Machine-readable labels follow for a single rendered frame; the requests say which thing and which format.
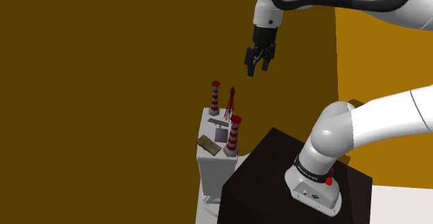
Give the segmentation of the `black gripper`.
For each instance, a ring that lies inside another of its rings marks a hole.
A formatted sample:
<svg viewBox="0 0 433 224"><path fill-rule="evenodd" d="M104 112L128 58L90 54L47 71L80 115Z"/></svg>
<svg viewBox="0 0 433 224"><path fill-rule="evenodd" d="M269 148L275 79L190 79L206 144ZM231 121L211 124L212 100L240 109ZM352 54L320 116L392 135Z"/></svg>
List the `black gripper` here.
<svg viewBox="0 0 433 224"><path fill-rule="evenodd" d="M250 77L254 76L255 66L257 61L260 59L260 51L263 50L262 58L262 70L267 71L269 64L274 59L275 55L275 39L277 35L277 28L262 28L259 26L254 27L253 31L253 42L255 46L248 46L246 49L246 56L244 64L247 66Z"/></svg>

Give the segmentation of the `red lattice tower figure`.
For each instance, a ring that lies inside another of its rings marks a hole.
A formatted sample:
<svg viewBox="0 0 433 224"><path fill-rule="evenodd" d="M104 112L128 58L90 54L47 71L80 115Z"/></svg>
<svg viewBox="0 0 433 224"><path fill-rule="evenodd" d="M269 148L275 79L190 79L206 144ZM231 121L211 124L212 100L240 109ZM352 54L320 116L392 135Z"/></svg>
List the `red lattice tower figure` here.
<svg viewBox="0 0 433 224"><path fill-rule="evenodd" d="M226 111L225 111L225 114L224 114L224 117L223 117L226 121L230 121L231 118L232 118L232 116L235 113L235 109L234 109L234 97L235 97L235 87L232 86L230 88L230 97L229 97L228 104L226 106Z"/></svg>

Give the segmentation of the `red white lighthouse figure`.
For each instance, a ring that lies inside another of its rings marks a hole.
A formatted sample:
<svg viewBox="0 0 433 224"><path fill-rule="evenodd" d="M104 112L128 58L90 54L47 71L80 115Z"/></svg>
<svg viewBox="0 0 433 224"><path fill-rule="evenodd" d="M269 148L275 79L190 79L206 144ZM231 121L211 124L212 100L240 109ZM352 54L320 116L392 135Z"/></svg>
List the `red white lighthouse figure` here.
<svg viewBox="0 0 433 224"><path fill-rule="evenodd" d="M231 127L228 135L228 141L223 148L223 152L227 157L236 157L239 149L237 147L237 138L239 134L239 125L242 122L240 116L234 115L231 117Z"/></svg>
<svg viewBox="0 0 433 224"><path fill-rule="evenodd" d="M215 80L212 82L212 102L209 108L208 114L211 116L217 116L220 113L219 109L219 86L220 82Z"/></svg>

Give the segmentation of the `grey flat remote control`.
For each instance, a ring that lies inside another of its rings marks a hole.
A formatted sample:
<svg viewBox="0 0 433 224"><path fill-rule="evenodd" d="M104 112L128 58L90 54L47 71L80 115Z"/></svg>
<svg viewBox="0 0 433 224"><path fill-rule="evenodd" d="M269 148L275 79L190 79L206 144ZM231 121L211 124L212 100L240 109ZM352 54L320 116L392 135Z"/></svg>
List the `grey flat remote control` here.
<svg viewBox="0 0 433 224"><path fill-rule="evenodd" d="M207 121L210 123L213 123L215 125L218 125L218 126L225 126L225 127L230 126L230 124L227 121L221 121L221 120L214 119L214 118L209 118Z"/></svg>

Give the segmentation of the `purple square tablet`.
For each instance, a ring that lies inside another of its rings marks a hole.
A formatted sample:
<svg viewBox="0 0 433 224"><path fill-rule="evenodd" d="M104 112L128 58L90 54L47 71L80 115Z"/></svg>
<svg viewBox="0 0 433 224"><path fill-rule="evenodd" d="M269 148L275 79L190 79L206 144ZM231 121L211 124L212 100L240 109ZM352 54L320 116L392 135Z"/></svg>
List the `purple square tablet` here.
<svg viewBox="0 0 433 224"><path fill-rule="evenodd" d="M215 130L214 141L219 143L226 143L228 141L228 129L217 128Z"/></svg>

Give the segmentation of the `brown flat book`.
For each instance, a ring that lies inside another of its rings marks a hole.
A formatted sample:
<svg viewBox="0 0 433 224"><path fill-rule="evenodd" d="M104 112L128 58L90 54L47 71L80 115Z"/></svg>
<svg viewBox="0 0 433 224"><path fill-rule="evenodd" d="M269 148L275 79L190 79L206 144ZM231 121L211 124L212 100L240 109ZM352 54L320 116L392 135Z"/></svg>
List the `brown flat book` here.
<svg viewBox="0 0 433 224"><path fill-rule="evenodd" d="M220 150L221 147L216 144L215 142L213 142L209 137L207 137L206 135L201 135L197 140L196 143L203 148L204 150L206 150L207 152L209 152L212 156L215 156Z"/></svg>

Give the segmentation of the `white side table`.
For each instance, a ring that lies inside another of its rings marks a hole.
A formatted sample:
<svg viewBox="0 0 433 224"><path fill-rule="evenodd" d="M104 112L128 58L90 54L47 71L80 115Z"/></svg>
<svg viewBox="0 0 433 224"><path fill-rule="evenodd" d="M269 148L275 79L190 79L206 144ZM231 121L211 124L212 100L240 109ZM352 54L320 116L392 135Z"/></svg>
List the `white side table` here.
<svg viewBox="0 0 433 224"><path fill-rule="evenodd" d="M198 135L206 135L213 142L215 130L217 128L228 129L230 132L231 122L227 121L230 126L218 126L208 122L209 118L214 118L223 121L225 110L221 109L220 114L211 116L208 114L209 109L203 109L201 124ZM226 143L215 142L220 147L224 147ZM216 224L219 214L219 201L221 199L221 192L223 184L230 178L230 176L239 168L247 155L240 155L236 157L227 157L225 153L220 150L215 156L209 152L197 147L196 160L200 172L200 187L198 194L198 206L196 212L196 224Z"/></svg>

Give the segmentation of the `dark robot stand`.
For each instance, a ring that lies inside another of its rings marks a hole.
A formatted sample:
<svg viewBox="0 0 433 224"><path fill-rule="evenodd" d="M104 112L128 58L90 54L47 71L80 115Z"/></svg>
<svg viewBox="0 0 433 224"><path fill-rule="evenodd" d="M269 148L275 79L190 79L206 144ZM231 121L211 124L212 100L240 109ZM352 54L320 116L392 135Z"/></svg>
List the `dark robot stand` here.
<svg viewBox="0 0 433 224"><path fill-rule="evenodd" d="M223 185L217 224L370 224L372 178L337 161L342 205L329 217L294 199L285 182L303 142L272 128Z"/></svg>

